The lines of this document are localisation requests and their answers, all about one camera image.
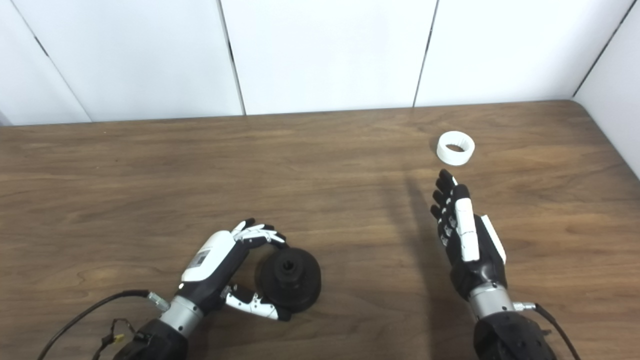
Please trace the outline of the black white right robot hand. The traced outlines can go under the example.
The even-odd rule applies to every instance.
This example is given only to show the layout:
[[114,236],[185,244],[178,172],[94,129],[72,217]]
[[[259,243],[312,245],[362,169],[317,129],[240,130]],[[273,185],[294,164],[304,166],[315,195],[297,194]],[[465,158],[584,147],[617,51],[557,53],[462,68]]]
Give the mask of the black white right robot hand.
[[455,291],[467,300],[473,289],[486,283],[506,288],[506,252],[490,218],[475,213],[468,187],[446,169],[439,171],[435,185],[430,212]]

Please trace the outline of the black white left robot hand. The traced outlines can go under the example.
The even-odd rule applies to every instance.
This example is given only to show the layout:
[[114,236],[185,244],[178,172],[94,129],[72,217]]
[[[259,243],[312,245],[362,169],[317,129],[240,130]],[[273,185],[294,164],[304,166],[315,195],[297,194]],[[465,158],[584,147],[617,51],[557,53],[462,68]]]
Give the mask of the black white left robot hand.
[[290,321],[289,310],[253,289],[231,282],[250,251],[265,245],[278,250],[289,248],[285,235],[272,225],[257,224],[254,218],[241,221],[233,230],[217,231],[183,271],[176,296],[190,301],[203,316],[227,305],[256,316]]

